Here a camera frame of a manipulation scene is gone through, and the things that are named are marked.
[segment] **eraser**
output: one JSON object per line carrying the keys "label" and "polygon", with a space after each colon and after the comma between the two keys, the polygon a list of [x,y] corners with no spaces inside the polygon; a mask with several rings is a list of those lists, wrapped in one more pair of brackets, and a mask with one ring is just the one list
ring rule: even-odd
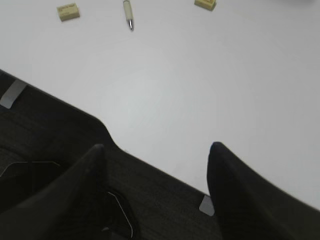
{"label": "eraser", "polygon": [[80,17],[78,7],[75,3],[58,6],[56,9],[58,10],[61,22]]}
{"label": "eraser", "polygon": [[195,0],[194,4],[204,9],[213,10],[216,0]]}

